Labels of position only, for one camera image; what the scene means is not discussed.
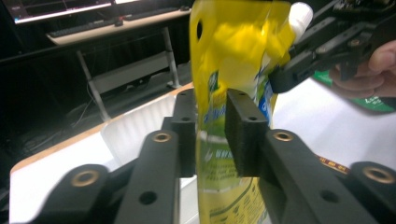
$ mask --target yellow snack package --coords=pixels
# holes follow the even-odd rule
[[[226,90],[246,92],[271,120],[268,73],[289,59],[290,3],[195,1],[191,72],[198,106],[196,163],[200,223],[268,220],[258,178],[238,177],[224,133]]]

